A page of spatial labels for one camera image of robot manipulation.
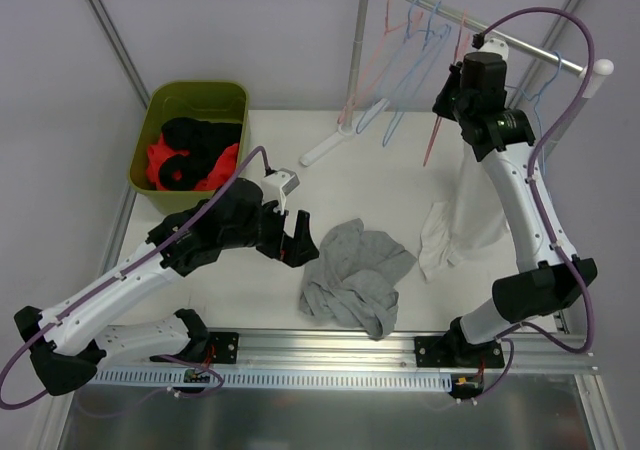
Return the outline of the grey tank top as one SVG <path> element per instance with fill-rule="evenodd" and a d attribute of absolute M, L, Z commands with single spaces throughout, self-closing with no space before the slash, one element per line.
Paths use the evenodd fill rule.
<path fill-rule="evenodd" d="M 362 329 L 381 340 L 397 322 L 396 286 L 416 262 L 388 233 L 367 230 L 360 219 L 339 224 L 304 267 L 299 311 L 317 324 Z"/>

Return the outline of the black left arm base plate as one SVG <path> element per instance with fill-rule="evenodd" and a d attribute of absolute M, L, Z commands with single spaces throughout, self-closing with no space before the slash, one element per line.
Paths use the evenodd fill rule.
<path fill-rule="evenodd" d="M 205 344 L 202 363 L 234 365 L 237 362 L 240 334 L 232 331 L 212 331 Z"/>

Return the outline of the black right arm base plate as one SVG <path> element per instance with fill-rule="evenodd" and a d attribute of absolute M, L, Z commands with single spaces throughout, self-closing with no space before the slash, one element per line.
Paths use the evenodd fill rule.
<path fill-rule="evenodd" d="M 418 368 L 476 368 L 501 369 L 505 360 L 496 342 L 470 345 L 442 336 L 414 338 L 414 354 Z"/>

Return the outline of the pink wire hanger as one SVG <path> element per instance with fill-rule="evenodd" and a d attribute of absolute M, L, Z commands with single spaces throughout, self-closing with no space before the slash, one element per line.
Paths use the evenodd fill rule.
<path fill-rule="evenodd" d="M 457 60 L 457 57 L 459 56 L 459 53 L 460 53 L 460 41 L 462 38 L 462 32 L 465 27 L 465 23 L 466 23 L 466 16 L 467 16 L 466 12 L 463 12 L 461 21 L 460 21 L 460 28 L 459 28 L 458 38 L 456 42 L 456 47 L 454 51 L 454 59 L 452 64 L 449 66 L 449 76 L 447 77 L 445 85 L 441 90 L 441 92 L 439 93 L 439 95 L 437 96 L 433 106 L 433 112 L 437 115 L 437 117 L 434 123 L 430 141 L 425 153 L 423 166 L 427 165 L 427 162 L 429 160 L 431 151 L 435 144 L 435 140 L 439 132 L 442 120 L 446 118 L 448 119 L 453 118 L 452 110 L 451 110 L 452 99 L 455 91 L 455 86 L 458 85 L 460 81 L 460 70 L 461 70 L 461 63 Z"/>
<path fill-rule="evenodd" d="M 384 66 L 378 64 L 387 42 L 400 30 L 404 30 L 414 22 L 412 17 L 405 17 L 403 20 L 393 22 L 391 20 L 391 2 L 392 0 L 386 0 L 385 2 L 382 35 L 371 56 L 365 64 L 362 64 L 369 0 L 359 0 L 347 85 L 347 98 L 337 119 L 337 125 L 344 133 L 352 132 L 353 116 L 356 108 L 373 92 L 391 63 L 391 61 L 388 61 Z"/>

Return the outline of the black tank top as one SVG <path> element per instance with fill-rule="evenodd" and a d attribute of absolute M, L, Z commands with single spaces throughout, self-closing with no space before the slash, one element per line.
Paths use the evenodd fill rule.
<path fill-rule="evenodd" d="M 240 144 L 240 123 L 209 122 L 188 117 L 173 118 L 161 127 L 161 135 L 174 150 L 187 150 L 197 158 L 211 157 L 214 150 L 223 151 Z"/>

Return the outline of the red tank top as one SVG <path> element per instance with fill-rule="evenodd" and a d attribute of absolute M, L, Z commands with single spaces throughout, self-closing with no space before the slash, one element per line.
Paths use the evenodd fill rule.
<path fill-rule="evenodd" d="M 239 144 L 211 157 L 197 158 L 187 150 L 174 150 L 163 137 L 147 147 L 146 177 L 159 191 L 214 191 L 234 173 Z"/>

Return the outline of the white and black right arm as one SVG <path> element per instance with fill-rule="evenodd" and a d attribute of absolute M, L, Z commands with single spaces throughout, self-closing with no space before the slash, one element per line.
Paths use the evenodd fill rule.
<path fill-rule="evenodd" d="M 457 122 L 497 191 L 516 253 L 516 274 L 496 280 L 491 298 L 454 319 L 431 347 L 438 362 L 472 367 L 492 353 L 497 337 L 533 319 L 570 307 L 597 276 L 593 259 L 579 257 L 552 208 L 526 114 L 505 106 L 507 63 L 476 51 L 450 68 L 434 111 Z"/>

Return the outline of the white garment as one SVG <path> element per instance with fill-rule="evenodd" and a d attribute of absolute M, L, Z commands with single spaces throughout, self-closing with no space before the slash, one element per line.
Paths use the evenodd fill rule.
<path fill-rule="evenodd" d="M 496 189 L 470 146 L 455 182 L 454 194 L 434 203 L 421 231 L 418 264 L 431 282 L 446 268 L 479 255 L 508 233 L 508 224 Z"/>

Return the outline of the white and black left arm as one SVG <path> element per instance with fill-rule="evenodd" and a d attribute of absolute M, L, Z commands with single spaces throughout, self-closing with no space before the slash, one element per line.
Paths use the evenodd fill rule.
<path fill-rule="evenodd" d="M 193 309 L 148 324 L 115 321 L 226 250 L 254 248 L 291 268 L 317 259 L 309 213 L 298 212 L 293 235 L 284 229 L 287 215 L 278 200 L 239 178 L 211 199 L 165 217 L 132 255 L 78 294 L 47 309 L 19 310 L 14 321 L 46 393 L 71 393 L 99 371 L 133 360 L 203 362 L 211 337 Z"/>

